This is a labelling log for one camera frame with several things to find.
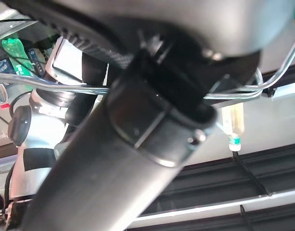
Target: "green plastic bottle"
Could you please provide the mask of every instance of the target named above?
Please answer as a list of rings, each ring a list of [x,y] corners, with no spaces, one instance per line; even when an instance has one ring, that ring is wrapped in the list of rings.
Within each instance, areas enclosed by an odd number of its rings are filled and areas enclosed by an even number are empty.
[[[2,40],[2,47],[13,57],[16,57],[16,58],[18,57],[18,61],[23,63],[30,70],[34,70],[32,63],[30,62],[30,60],[28,59],[24,51],[24,47],[20,39],[9,38],[7,40]],[[33,76],[33,77],[35,76],[32,72],[30,72],[28,69],[23,67],[16,60],[12,58],[10,58],[10,60],[17,75]]]

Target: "black cap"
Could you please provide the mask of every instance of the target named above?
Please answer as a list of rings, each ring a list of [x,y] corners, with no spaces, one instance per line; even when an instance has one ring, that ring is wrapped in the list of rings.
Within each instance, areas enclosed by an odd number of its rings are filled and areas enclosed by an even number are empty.
[[[31,125],[32,112],[29,105],[19,106],[8,125],[8,137],[15,145],[21,146]]]

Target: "chrome wire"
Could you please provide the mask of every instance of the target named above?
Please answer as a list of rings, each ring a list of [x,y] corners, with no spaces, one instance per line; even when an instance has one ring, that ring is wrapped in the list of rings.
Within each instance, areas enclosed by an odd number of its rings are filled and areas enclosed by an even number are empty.
[[[243,90],[243,91],[255,91],[255,90],[261,90],[266,89],[274,85],[279,79],[284,75],[284,73],[287,71],[288,67],[291,65],[293,59],[295,58],[295,41],[287,54],[284,62],[282,63],[279,70],[266,82],[258,85],[245,85],[241,88],[238,88],[237,90]]]
[[[232,99],[251,99],[259,96],[263,89],[271,87],[275,84],[287,71],[288,67],[295,58],[295,42],[291,47],[288,55],[286,56],[280,69],[266,82],[263,82],[263,77],[260,70],[257,68],[255,77],[257,85],[245,85],[244,87],[237,88],[237,91],[253,91],[247,93],[209,93],[204,98],[213,100],[232,100]],[[84,94],[97,94],[105,95],[109,89],[104,87],[89,87],[87,85],[59,85],[52,83],[41,78],[35,78],[30,76],[18,76],[13,74],[0,73],[0,83],[7,82],[13,84],[27,84],[32,87],[47,90],[47,91],[68,91]]]
[[[263,76],[260,70],[257,68],[255,71],[255,79],[257,81],[257,84],[263,83]],[[252,99],[255,98],[261,93],[263,90],[257,90],[255,92],[248,92],[248,93],[209,93],[207,94],[204,99],[207,100],[245,100],[245,99]]]
[[[88,85],[59,85],[38,77],[18,76],[0,73],[0,83],[26,84],[47,91],[68,91],[92,95],[105,95],[109,89],[104,87],[89,87]]]

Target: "black tape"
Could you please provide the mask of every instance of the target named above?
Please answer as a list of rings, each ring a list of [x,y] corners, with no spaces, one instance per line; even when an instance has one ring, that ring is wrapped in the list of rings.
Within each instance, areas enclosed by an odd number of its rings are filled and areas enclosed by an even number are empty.
[[[55,162],[54,150],[50,148],[29,148],[23,152],[25,171],[53,167]]]

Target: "black cable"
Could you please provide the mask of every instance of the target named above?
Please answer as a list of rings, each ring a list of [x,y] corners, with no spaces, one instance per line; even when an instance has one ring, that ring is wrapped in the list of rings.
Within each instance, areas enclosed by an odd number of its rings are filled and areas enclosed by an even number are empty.
[[[9,106],[9,114],[11,115],[11,118],[13,117],[13,107],[14,105],[18,102],[19,99],[21,99],[23,96],[25,96],[26,94],[29,94],[31,93],[32,91],[27,91],[27,92],[24,92],[20,95],[18,95],[10,104]]]
[[[244,219],[244,222],[247,225],[248,230],[249,231],[254,231],[253,226],[252,226],[250,220],[247,217],[247,213],[245,212],[243,205],[240,205],[240,214],[242,215],[242,217]]]
[[[9,124],[8,121],[6,119],[4,119],[2,116],[0,116],[0,120],[2,120],[5,124]]]
[[[7,23],[7,22],[33,22],[35,20],[30,18],[17,18],[17,19],[3,19],[0,20],[0,23]]]
[[[9,205],[9,186],[11,183],[11,178],[13,175],[13,168],[14,168],[15,163],[13,164],[12,168],[9,170],[6,180],[5,180],[5,190],[4,190],[4,209],[8,208]]]
[[[262,194],[266,194],[271,196],[269,190],[259,181],[259,179],[251,172],[250,169],[244,164],[241,158],[238,155],[238,152],[233,152],[233,157],[241,167],[241,169],[250,177],[250,179],[255,183],[255,185],[259,188]]]

